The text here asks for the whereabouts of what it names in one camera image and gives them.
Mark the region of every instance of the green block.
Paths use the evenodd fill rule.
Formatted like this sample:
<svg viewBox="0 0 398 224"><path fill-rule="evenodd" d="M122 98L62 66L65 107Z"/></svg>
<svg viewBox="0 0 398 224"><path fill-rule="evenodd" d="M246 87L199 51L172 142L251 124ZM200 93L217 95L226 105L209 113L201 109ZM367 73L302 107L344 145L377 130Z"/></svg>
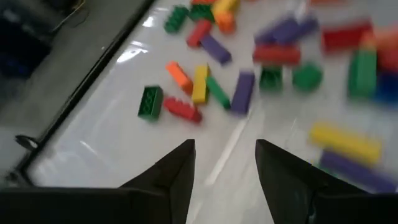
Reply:
<svg viewBox="0 0 398 224"><path fill-rule="evenodd" d="M164 29L168 34L176 34L180 31L182 24L187 18L189 10L185 6L174 6L172 13L164 24Z"/></svg>
<svg viewBox="0 0 398 224"><path fill-rule="evenodd" d="M376 91L377 53L375 50L357 50L348 71L348 95L370 98Z"/></svg>
<svg viewBox="0 0 398 224"><path fill-rule="evenodd" d="M313 91L322 82L323 72L314 63L306 63L293 71L293 86L300 91Z"/></svg>
<svg viewBox="0 0 398 224"><path fill-rule="evenodd" d="M139 105L138 117L148 121L157 121L163 102L163 90L160 86L146 86Z"/></svg>
<svg viewBox="0 0 398 224"><path fill-rule="evenodd" d="M279 91L282 89L282 67L262 67L259 87L260 90Z"/></svg>
<svg viewBox="0 0 398 224"><path fill-rule="evenodd" d="M229 101L228 96L225 94L223 89L221 89L220 85L217 81L212 77L208 76L206 78L207 88L209 89L210 93L214 95L214 97L223 105L224 109L228 110L231 107L231 103Z"/></svg>
<svg viewBox="0 0 398 224"><path fill-rule="evenodd" d="M207 19L211 22L215 22L213 13L211 12L211 5L209 4L193 4L189 12L189 18L193 21Z"/></svg>

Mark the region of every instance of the purple block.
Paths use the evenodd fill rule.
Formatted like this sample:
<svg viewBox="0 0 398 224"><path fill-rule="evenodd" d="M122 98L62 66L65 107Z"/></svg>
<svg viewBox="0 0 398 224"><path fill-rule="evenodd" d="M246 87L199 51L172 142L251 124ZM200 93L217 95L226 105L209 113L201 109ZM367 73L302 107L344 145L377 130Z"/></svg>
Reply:
<svg viewBox="0 0 398 224"><path fill-rule="evenodd" d="M232 99L231 111L238 114L247 114L254 85L253 72L241 72L238 84L236 84L234 98Z"/></svg>
<svg viewBox="0 0 398 224"><path fill-rule="evenodd" d="M359 184L363 184L376 192L395 192L397 188L397 184L386 177L377 174L361 164L346 159L343 156L339 156L334 152L324 151L320 165L340 173Z"/></svg>
<svg viewBox="0 0 398 224"><path fill-rule="evenodd" d="M232 60L229 53L216 39L210 34L200 40L201 46L220 64L224 65Z"/></svg>
<svg viewBox="0 0 398 224"><path fill-rule="evenodd" d="M257 44L269 44L275 42L274 34L286 32L290 27L297 26L297 21L293 16L284 18L282 21L267 27L254 36L254 42Z"/></svg>

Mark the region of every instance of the yellow block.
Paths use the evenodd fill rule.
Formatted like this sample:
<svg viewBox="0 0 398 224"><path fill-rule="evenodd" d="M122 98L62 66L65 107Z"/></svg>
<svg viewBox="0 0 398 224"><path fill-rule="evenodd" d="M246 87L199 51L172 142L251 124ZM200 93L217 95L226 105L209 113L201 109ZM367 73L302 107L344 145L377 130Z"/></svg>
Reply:
<svg viewBox="0 0 398 224"><path fill-rule="evenodd" d="M315 123L310 131L310 140L368 165L377 164L381 156L379 140L342 130L329 123Z"/></svg>
<svg viewBox="0 0 398 224"><path fill-rule="evenodd" d="M206 77L208 75L210 75L210 69L207 64L196 67L192 91L192 101L194 104L207 102Z"/></svg>

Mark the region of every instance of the black strip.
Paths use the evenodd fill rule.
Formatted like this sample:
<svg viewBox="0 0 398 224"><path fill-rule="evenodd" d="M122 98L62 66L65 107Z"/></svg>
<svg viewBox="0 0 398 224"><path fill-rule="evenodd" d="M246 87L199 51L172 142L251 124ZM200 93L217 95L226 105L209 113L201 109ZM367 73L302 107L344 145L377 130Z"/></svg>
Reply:
<svg viewBox="0 0 398 224"><path fill-rule="evenodd" d="M155 0L147 0L140 8L136 11L134 15L128 20L127 24L122 28L119 34L113 39L112 43L108 46L102 56L98 59L98 61L94 64L94 66L90 69L86 77L83 81L77 86L77 88L70 95L67 102L62 106L60 112L58 113L58 117L54 119L53 123L50 127L44 132L43 137L41 138L37 149L33 150L30 154L25 156L18 166L16 167L16 172L20 173L22 178L29 183L30 185L34 185L33 181L30 179L27 174L27 170L31 163L35 160L35 158L44 150L46 144L51 139L51 137L55 134L57 129L62 125L65 119L69 116L69 114L73 111L75 106L79 103L79 101L83 98L85 93L88 91L90 86L95 82L95 80L99 77L104 68L111 61L113 56L122 46L124 41L129 37L132 30L138 25L141 19L145 16L146 12L150 9L151 5L155 2Z"/></svg>

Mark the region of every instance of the orange block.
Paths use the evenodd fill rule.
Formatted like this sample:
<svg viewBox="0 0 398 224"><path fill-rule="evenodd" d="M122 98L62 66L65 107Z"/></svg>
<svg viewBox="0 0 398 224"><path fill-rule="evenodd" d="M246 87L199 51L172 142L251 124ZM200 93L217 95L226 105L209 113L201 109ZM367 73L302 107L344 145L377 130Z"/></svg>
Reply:
<svg viewBox="0 0 398 224"><path fill-rule="evenodd" d="M192 95L193 83L191 79L184 73L182 68L177 62L171 61L166 65L167 71L173 76L174 80L180 86L180 88L188 95Z"/></svg>

